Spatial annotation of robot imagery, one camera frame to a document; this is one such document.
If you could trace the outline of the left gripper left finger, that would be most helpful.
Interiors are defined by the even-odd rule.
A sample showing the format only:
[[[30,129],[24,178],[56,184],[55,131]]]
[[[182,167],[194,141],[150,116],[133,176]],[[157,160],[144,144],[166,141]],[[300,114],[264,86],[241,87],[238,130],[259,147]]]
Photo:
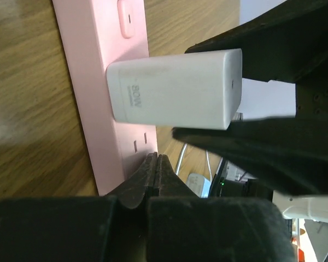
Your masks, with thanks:
[[[0,261],[145,261],[156,154],[105,196],[0,200]]]

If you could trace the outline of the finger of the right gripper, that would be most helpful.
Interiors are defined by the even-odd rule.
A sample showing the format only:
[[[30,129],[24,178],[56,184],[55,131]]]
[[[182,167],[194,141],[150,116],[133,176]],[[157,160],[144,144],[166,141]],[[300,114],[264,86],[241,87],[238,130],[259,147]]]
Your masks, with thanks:
[[[244,78],[296,83],[328,61],[328,1],[285,1],[186,52],[227,49],[242,50]]]
[[[328,116],[236,121],[226,130],[174,127],[172,137],[227,159],[282,194],[328,195]]]

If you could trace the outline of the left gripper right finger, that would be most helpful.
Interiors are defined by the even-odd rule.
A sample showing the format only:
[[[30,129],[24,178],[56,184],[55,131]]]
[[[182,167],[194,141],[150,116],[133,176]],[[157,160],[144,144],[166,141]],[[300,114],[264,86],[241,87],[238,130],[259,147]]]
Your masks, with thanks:
[[[180,195],[183,183],[166,156],[151,153],[146,163],[147,261],[295,260],[285,220],[269,200]]]

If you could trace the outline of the white charger plug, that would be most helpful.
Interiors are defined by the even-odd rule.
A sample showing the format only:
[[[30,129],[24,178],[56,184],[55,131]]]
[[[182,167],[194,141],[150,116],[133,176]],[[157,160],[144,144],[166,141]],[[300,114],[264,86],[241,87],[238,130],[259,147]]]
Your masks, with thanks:
[[[242,97],[242,50],[147,57],[110,64],[118,122],[225,130]]]

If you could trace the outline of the pink power strip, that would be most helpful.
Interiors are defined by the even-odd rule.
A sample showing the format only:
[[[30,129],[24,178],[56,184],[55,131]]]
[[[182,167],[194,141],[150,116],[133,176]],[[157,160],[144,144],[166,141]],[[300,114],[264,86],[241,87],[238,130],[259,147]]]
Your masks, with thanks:
[[[157,151],[155,126],[114,120],[106,69],[148,57],[143,1],[59,1],[53,6],[96,187],[106,195]]]

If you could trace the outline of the blue charger plug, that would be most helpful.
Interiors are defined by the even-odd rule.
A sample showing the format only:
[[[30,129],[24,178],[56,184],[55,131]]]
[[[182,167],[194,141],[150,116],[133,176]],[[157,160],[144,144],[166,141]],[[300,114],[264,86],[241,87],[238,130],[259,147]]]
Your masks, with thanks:
[[[186,185],[200,198],[207,198],[209,196],[211,182],[203,175],[196,173],[189,174]]]

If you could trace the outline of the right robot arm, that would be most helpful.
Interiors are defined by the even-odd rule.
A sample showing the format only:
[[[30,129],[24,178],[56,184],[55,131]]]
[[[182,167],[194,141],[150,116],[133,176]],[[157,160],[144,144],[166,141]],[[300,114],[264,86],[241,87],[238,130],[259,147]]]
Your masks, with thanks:
[[[179,141],[213,152],[270,187],[272,211],[328,223],[328,115],[305,114],[296,87],[328,89],[328,1],[286,1],[247,23],[187,49],[241,51],[237,73],[243,121],[229,129],[174,128]]]

